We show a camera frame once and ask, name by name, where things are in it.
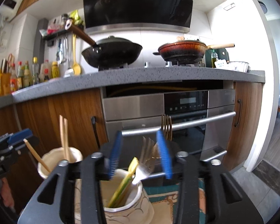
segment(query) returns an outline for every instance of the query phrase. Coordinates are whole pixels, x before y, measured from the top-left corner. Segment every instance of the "wok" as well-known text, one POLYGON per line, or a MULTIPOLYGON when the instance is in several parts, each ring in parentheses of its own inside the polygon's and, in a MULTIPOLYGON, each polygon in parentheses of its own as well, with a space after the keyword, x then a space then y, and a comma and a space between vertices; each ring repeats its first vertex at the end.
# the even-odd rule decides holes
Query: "wok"
POLYGON ((140 55, 142 46, 124 38, 110 36, 95 42, 83 30, 67 20, 66 30, 72 31, 90 45, 82 51, 85 61, 96 68, 106 69, 118 67, 122 64, 132 64, 140 55))
POLYGON ((160 55, 165 61, 172 64, 194 64, 199 62, 208 49, 232 48, 234 44, 208 45, 196 40, 182 40, 163 44, 154 55, 160 55))

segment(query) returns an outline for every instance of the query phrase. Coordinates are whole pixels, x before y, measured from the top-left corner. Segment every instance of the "built-in oven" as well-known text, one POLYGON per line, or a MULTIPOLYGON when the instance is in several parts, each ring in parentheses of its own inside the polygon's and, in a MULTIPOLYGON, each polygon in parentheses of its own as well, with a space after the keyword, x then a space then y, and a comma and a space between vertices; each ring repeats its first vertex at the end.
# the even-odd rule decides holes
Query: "built-in oven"
POLYGON ((235 90, 157 93, 103 99, 109 141, 122 130, 129 155, 141 151, 142 137, 155 140, 161 115, 172 119, 172 141, 200 160, 222 159, 231 131, 235 90))

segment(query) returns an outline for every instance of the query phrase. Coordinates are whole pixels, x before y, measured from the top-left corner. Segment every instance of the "gray countertop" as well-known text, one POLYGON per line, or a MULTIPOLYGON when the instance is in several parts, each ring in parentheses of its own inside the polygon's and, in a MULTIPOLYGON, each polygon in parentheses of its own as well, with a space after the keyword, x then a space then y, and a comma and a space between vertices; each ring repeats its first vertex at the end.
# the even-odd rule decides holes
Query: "gray countertop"
POLYGON ((264 71, 249 71, 249 73, 244 73, 213 68, 182 66, 107 70, 74 77, 58 78, 17 91, 12 95, 2 96, 0 97, 0 108, 13 103, 88 88, 176 80, 232 80, 265 83, 265 73, 264 71))

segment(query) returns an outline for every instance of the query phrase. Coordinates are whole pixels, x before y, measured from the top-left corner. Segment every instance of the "pan handle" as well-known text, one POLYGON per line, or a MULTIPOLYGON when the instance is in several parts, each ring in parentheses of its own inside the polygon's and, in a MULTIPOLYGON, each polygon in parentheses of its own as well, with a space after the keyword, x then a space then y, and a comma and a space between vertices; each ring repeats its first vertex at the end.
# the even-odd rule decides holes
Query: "pan handle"
POLYGON ((73 32, 75 35, 80 37, 86 43, 90 44, 92 47, 97 47, 96 42, 90 38, 83 30, 72 23, 71 19, 66 21, 65 29, 73 32))
POLYGON ((235 44, 214 44, 214 45, 208 45, 208 49, 223 49, 223 48, 233 48, 235 47, 235 44))

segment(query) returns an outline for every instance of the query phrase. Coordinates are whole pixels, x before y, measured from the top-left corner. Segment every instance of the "screw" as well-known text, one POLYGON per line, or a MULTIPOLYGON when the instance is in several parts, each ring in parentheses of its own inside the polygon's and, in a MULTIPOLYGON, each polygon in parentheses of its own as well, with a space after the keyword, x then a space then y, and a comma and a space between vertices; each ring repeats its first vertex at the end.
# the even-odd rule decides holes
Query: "screw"
POLYGON ((61 160, 61 161, 58 163, 58 166, 61 166, 61 167, 65 167, 66 165, 68 165, 68 161, 67 161, 67 160, 61 160))
POLYGON ((221 161, 219 159, 213 159, 211 160, 211 164, 214 166, 221 165, 221 161))
POLYGON ((94 152, 91 154, 92 158, 100 158, 102 156, 103 156, 103 154, 101 152, 94 152))
POLYGON ((179 156, 179 157, 187 157, 189 154, 187 152, 180 151, 176 155, 179 156))

